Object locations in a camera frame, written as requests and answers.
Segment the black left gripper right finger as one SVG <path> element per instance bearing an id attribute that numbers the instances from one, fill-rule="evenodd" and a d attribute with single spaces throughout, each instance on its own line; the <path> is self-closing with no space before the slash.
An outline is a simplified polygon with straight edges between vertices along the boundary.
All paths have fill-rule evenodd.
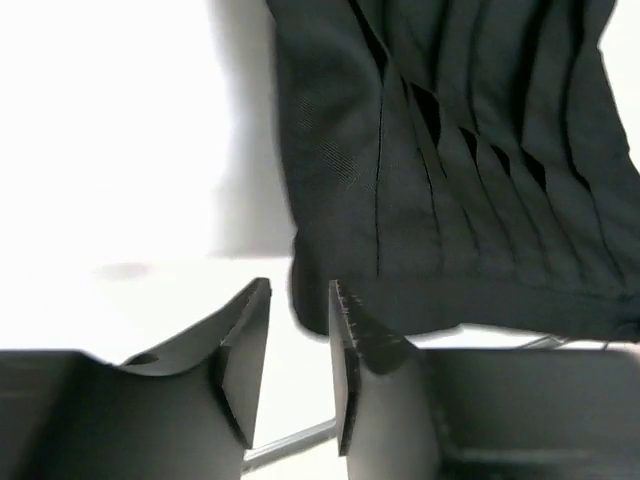
<path id="1" fill-rule="evenodd" d="M 352 479 L 635 479 L 639 360 L 621 350 L 422 349 L 329 288 Z"/>

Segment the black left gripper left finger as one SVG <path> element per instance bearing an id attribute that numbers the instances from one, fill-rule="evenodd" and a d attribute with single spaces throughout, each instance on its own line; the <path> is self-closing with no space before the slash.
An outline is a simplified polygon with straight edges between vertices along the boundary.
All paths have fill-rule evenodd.
<path id="1" fill-rule="evenodd" d="M 73 350 L 1 354 L 5 479 L 237 479 L 254 440 L 271 287 L 122 365 Z"/>

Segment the black pleated skirt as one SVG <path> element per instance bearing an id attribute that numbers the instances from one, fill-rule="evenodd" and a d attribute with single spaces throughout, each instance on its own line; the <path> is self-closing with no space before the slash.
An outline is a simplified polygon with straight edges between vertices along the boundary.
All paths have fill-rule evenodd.
<path id="1" fill-rule="evenodd" d="M 291 301 L 406 335 L 639 338 L 639 175 L 610 1 L 272 1 Z"/>

